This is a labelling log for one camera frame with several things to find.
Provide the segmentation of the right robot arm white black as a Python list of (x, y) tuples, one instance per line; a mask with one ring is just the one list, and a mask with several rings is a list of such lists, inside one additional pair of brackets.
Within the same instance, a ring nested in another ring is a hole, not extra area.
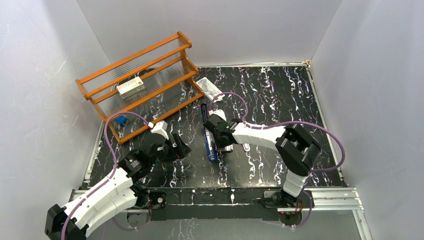
[(322, 148), (299, 123), (256, 125), (235, 118), (226, 121), (214, 113), (203, 126), (211, 132), (216, 147), (249, 144), (278, 152), (287, 167), (286, 180), (279, 193), (267, 193), (262, 198), (262, 205), (295, 207), (301, 201), (301, 191)]

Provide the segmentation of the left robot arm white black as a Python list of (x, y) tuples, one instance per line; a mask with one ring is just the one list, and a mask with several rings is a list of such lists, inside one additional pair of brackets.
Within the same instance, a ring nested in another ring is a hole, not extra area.
[(44, 232), (51, 240), (85, 240), (100, 225), (123, 210), (150, 208), (157, 203), (143, 184), (153, 166), (184, 159), (191, 152), (177, 133), (151, 133), (95, 186), (64, 206), (53, 205)]

